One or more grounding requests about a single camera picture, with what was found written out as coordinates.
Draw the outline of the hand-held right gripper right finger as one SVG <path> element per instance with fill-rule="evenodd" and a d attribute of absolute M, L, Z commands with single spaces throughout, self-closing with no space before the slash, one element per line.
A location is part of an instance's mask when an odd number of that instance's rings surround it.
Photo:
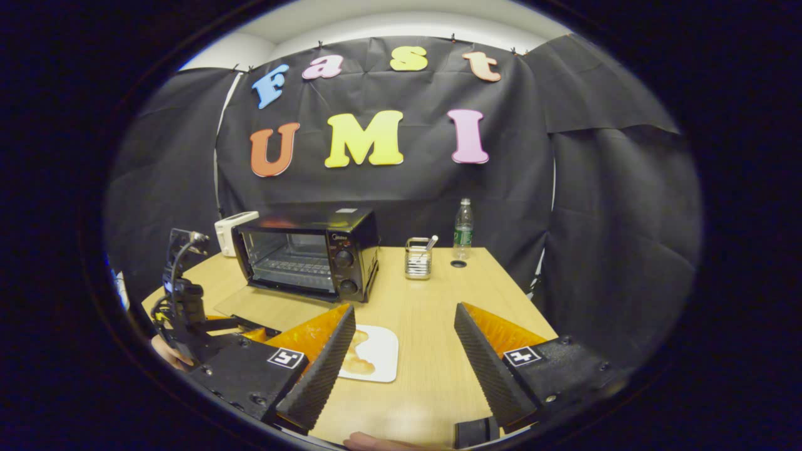
<path fill-rule="evenodd" d="M 503 429 L 565 422 L 630 382 L 628 369 L 571 336 L 546 340 L 469 303 L 456 306 L 454 328 Z"/>

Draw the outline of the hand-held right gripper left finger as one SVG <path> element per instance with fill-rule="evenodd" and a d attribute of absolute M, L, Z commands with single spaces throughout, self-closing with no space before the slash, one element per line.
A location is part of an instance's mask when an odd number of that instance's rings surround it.
<path fill-rule="evenodd" d="M 233 334 L 189 377 L 259 422 L 307 433 L 328 402 L 355 330 L 355 309 L 343 304 L 272 338 L 262 328 Z"/>

